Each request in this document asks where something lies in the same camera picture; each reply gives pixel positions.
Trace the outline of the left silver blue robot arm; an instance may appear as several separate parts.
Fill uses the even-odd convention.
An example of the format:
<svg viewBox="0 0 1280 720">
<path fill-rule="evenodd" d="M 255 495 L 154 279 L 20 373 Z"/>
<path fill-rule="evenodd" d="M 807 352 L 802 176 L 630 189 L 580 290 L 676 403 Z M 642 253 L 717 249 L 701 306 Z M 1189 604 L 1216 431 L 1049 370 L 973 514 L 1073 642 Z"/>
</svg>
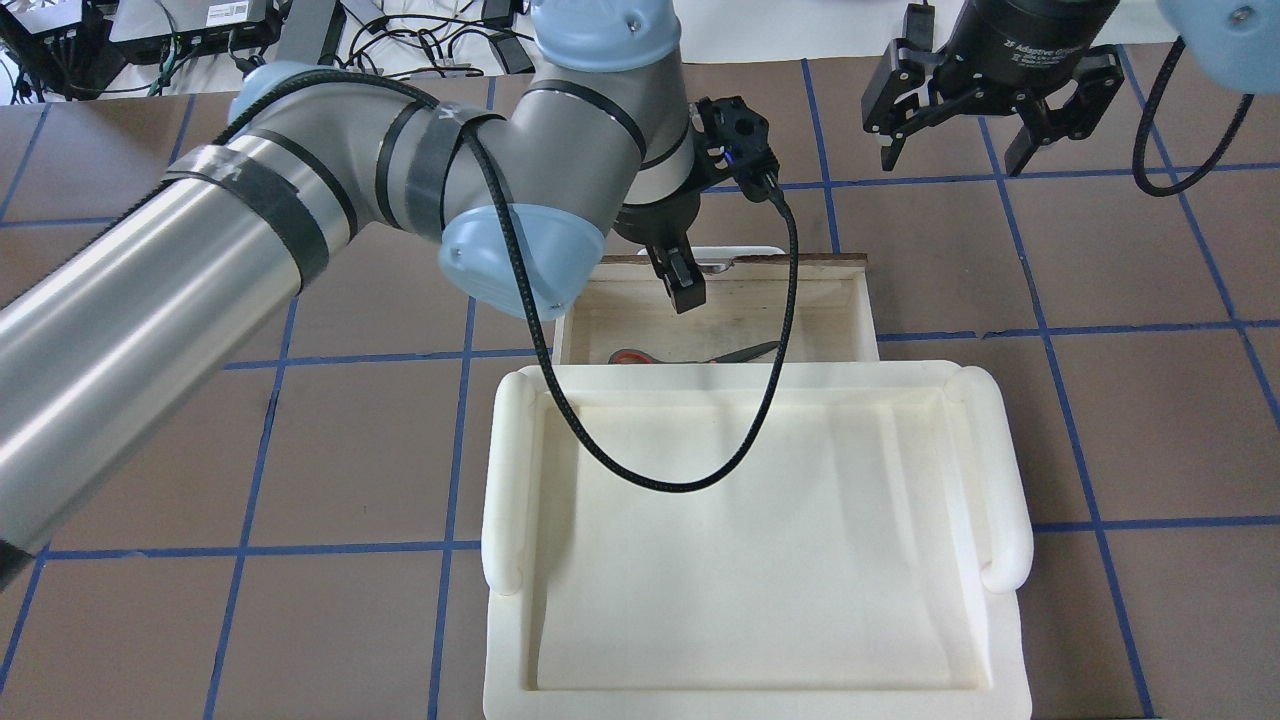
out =
<svg viewBox="0 0 1280 720">
<path fill-rule="evenodd" d="M 211 143 L 3 309 L 3 583 L 367 225 L 439 243 L 445 278 L 562 316 L 623 210 L 692 164 L 672 1 L 535 1 L 513 113 L 293 61 Z"/>
</svg>

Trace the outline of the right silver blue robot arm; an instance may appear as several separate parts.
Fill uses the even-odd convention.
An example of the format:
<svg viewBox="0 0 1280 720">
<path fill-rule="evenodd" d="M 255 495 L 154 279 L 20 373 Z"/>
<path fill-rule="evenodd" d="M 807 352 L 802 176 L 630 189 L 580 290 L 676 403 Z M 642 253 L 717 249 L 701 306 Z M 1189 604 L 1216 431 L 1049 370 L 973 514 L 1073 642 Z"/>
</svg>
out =
<svg viewBox="0 0 1280 720">
<path fill-rule="evenodd" d="M 1161 1 L 1176 37 L 1142 113 L 1132 152 L 1137 186 L 1153 197 L 1181 193 L 1229 150 L 1254 99 L 1277 92 L 1275 1 Z M 1123 87 L 1119 50 L 1100 45 L 1115 1 L 965 1 L 948 40 L 934 42 L 936 9 L 908 4 L 902 33 L 881 58 L 861 96 L 863 129 L 881 143 L 892 170 L 908 138 L 954 117 L 1018 117 L 1021 129 L 1004 155 L 1019 176 L 1036 152 L 1092 136 Z M 1146 172 L 1155 117 L 1181 56 L 1240 102 L 1210 156 L 1185 179 L 1157 186 Z"/>
</svg>

